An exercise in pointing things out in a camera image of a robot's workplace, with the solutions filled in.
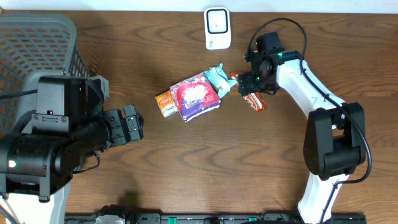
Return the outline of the orange brown snack bar wrapper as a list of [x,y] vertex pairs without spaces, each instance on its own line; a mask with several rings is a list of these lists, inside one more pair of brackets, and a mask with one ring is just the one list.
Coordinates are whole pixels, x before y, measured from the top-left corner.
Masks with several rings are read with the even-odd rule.
[[[243,72],[231,72],[229,74],[230,79],[238,80],[238,76],[242,75]],[[247,96],[243,96],[247,103],[250,104],[251,108],[257,112],[265,110],[267,108],[266,102],[260,93],[250,93]]]

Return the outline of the teal snack packet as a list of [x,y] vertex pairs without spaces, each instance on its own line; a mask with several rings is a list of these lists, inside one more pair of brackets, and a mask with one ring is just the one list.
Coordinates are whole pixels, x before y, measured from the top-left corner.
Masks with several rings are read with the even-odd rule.
[[236,80],[228,78],[227,74],[223,70],[222,63],[217,67],[211,67],[209,70],[204,71],[203,74],[215,88],[220,98],[223,98],[227,93],[229,93],[232,87],[238,83]]

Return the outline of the orange tissue pack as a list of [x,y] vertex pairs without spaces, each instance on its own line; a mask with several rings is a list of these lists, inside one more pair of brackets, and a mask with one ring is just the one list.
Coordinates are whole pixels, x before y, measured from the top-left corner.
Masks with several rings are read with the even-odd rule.
[[176,112],[178,112],[178,108],[172,98],[172,95],[169,91],[166,91],[155,97],[155,100],[158,104],[158,107],[162,113],[163,117],[168,117]]

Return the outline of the red purple floral tissue pack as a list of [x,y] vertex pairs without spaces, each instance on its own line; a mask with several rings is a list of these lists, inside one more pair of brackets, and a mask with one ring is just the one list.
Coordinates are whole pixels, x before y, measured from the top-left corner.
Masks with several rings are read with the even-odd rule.
[[185,122],[220,107],[221,99],[203,73],[170,87],[170,94]]

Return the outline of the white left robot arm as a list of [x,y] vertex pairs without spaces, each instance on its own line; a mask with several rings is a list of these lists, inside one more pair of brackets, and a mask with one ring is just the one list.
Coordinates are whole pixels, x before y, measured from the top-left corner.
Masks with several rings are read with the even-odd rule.
[[104,110],[105,86],[101,76],[39,78],[37,106],[1,140],[1,213],[10,223],[63,223],[84,160],[143,138],[134,105]]

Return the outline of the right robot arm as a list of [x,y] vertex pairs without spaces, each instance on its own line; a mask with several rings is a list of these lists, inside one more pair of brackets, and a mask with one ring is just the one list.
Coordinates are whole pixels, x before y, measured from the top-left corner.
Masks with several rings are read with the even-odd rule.
[[304,223],[325,223],[341,186],[367,156],[363,107],[335,96],[276,32],[257,37],[245,59],[252,70],[238,76],[243,96],[282,88],[307,117],[303,156],[310,175],[297,210]]

